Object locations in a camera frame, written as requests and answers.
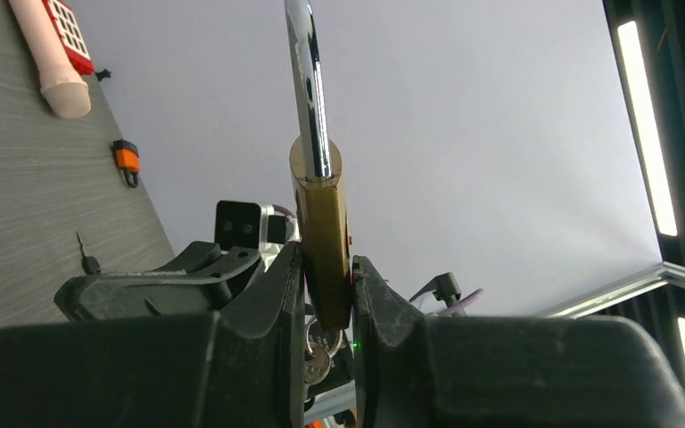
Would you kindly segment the silver key bunch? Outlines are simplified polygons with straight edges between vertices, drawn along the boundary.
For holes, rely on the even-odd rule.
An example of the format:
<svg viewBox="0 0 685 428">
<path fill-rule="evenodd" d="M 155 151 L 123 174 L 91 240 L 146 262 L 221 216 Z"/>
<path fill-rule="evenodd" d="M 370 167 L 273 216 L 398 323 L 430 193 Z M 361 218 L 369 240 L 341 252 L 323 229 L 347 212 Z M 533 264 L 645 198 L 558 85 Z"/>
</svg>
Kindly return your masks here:
<svg viewBox="0 0 685 428">
<path fill-rule="evenodd" d="M 303 377 L 307 386 L 321 383 L 328 376 L 334 356 L 343 345 L 343 330 L 324 330 L 315 317 L 305 325 Z"/>
</svg>

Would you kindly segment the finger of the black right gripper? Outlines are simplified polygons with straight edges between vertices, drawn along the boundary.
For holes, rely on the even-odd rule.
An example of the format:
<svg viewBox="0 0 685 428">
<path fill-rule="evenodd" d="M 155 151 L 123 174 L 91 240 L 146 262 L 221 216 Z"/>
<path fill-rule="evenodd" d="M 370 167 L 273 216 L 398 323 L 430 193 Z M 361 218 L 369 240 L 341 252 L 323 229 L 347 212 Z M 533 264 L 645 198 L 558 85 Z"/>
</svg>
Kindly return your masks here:
<svg viewBox="0 0 685 428">
<path fill-rule="evenodd" d="M 221 310 L 265 271 L 257 250 L 233 247 L 193 273 L 156 268 L 73 277 L 54 295 L 54 304 L 71 321 Z"/>
<path fill-rule="evenodd" d="M 193 273 L 214 264 L 221 257 L 218 243 L 194 241 L 174 259 L 159 267 L 160 272 Z"/>
</svg>

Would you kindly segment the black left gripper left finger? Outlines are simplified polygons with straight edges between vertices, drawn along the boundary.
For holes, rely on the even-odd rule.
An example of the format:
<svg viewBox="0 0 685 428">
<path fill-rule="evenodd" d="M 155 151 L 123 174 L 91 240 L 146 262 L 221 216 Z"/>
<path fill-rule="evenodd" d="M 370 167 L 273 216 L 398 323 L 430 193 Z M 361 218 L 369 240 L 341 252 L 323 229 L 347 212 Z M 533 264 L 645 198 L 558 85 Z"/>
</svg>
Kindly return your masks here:
<svg viewBox="0 0 685 428">
<path fill-rule="evenodd" d="M 220 312 L 0 329 L 0 427 L 300 427 L 302 251 Z"/>
</svg>

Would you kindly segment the brass padlock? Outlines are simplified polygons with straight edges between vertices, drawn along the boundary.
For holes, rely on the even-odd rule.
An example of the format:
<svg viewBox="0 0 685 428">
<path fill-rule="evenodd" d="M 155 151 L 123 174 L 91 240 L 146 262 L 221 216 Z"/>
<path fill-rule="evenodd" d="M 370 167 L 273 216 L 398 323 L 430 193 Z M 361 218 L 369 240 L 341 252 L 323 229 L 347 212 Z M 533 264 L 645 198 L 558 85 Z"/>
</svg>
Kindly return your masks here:
<svg viewBox="0 0 685 428">
<path fill-rule="evenodd" d="M 344 330 L 350 325 L 352 291 L 342 156 L 328 136 L 312 7 L 307 1 L 284 6 L 300 130 L 289 161 L 307 288 L 321 327 Z"/>
</svg>

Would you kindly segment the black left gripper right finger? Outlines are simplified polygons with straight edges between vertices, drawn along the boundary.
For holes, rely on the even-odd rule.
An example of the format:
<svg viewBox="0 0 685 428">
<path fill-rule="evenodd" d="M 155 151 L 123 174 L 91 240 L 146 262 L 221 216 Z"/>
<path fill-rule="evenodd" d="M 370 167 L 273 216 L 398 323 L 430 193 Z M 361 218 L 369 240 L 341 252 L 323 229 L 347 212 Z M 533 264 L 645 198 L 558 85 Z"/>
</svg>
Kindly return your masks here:
<svg viewBox="0 0 685 428">
<path fill-rule="evenodd" d="M 435 317 L 352 262 L 363 427 L 685 427 L 685 392 L 623 317 Z"/>
</svg>

